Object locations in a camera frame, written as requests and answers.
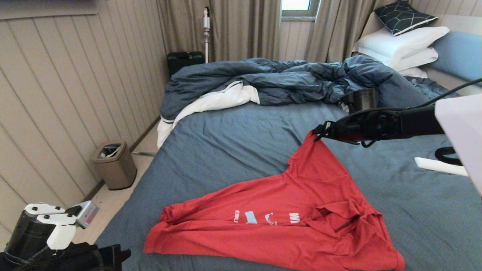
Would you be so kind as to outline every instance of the black patterned pillow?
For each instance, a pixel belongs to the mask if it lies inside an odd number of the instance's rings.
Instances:
[[[393,36],[426,27],[438,19],[438,17],[416,11],[408,1],[397,1],[377,8],[375,14]]]

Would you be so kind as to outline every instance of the headboard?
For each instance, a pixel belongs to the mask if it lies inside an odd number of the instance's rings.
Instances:
[[[439,19],[431,27],[448,27],[451,33],[434,43],[439,59],[421,68],[438,84],[452,89],[467,81],[482,77],[482,17],[434,14]],[[361,36],[380,30],[383,24],[372,13]],[[459,91],[462,95],[482,93],[473,85]]]

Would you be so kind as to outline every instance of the window frame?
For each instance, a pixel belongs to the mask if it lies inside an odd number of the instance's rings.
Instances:
[[[307,10],[281,10],[281,17],[316,17],[320,0],[310,0]]]

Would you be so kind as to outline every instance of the wrinkled fabric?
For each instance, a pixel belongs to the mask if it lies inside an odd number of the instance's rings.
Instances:
[[[249,101],[259,104],[257,90],[252,86],[243,86],[241,81],[234,81],[221,91],[204,94],[182,109],[173,122],[161,119],[157,126],[157,147],[161,148],[167,136],[183,118],[194,113],[240,106]]]
[[[131,249],[132,256],[122,263],[128,271],[287,271],[233,257],[147,254],[144,241],[163,206],[280,174],[309,130],[344,116],[342,109],[323,102],[247,103],[190,115],[166,139],[96,243]],[[480,271],[482,208],[473,183],[414,162],[414,157],[434,159],[436,149],[449,146],[445,135],[380,141],[368,149],[323,141],[383,214],[406,270]]]
[[[410,107],[427,101],[398,72],[364,55],[343,63],[251,58],[182,68],[166,86],[161,116],[172,121],[202,95],[225,89],[234,81],[256,88],[260,105],[333,104],[344,94],[365,88],[378,89],[383,107]]]
[[[303,271],[403,271],[382,214],[317,136],[308,133],[282,174],[164,207],[144,252],[236,257]]]

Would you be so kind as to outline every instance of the black cable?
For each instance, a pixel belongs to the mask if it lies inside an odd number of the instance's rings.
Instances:
[[[32,266],[34,264],[37,264],[40,261],[40,259],[43,257],[43,254],[50,250],[49,247],[46,245],[45,247],[43,247],[40,251],[38,251],[37,253],[35,253],[32,257],[30,257],[30,259],[28,259],[27,261],[25,261],[25,263],[23,265],[20,265],[20,266],[17,266],[13,271],[26,271],[26,270],[31,270],[32,269]]]
[[[444,94],[442,94],[442,95],[440,95],[440,96],[438,96],[438,97],[436,97],[436,98],[431,99],[430,101],[428,101],[428,102],[426,102],[426,103],[424,103],[424,104],[421,104],[421,105],[416,106],[416,107],[413,107],[413,108],[408,108],[408,109],[415,109],[415,108],[420,108],[420,107],[424,107],[424,106],[433,104],[433,103],[435,103],[436,101],[442,99],[443,97],[445,97],[445,96],[447,96],[447,95],[450,95],[450,94],[452,94],[452,93],[454,93],[454,92],[456,92],[456,91],[458,91],[458,90],[461,90],[461,89],[463,89],[464,87],[468,87],[468,86],[470,86],[470,85],[477,84],[477,83],[480,83],[480,82],[482,82],[482,78],[479,78],[479,79],[470,81],[470,82],[468,82],[468,83],[465,83],[465,84],[463,84],[463,85],[460,85],[460,86],[458,86],[458,87],[456,87],[456,88],[454,88],[454,89],[452,89],[452,90],[449,90],[448,92],[446,92],[446,93],[444,93]]]
[[[374,143],[376,142],[376,140],[372,140],[370,141],[370,143],[366,144],[365,141],[362,141],[361,142],[361,145],[364,147],[364,148],[369,148],[371,145],[373,145]]]

